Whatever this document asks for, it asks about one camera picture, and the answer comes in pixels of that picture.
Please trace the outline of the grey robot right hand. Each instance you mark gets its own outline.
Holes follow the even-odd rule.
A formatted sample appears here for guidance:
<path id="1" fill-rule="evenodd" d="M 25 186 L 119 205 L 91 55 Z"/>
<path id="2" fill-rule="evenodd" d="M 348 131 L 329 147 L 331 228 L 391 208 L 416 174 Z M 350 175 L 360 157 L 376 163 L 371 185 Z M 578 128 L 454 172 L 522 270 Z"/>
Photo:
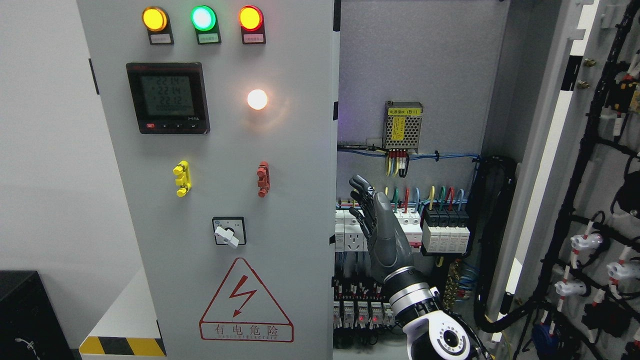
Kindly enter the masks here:
<path id="1" fill-rule="evenodd" d="M 371 261 L 371 276 L 378 283 L 398 269 L 414 265 L 411 246 L 401 224 L 393 212 L 388 196 L 359 174 L 349 180 L 354 191 L 350 196 L 361 210 L 349 208 L 364 234 Z"/>

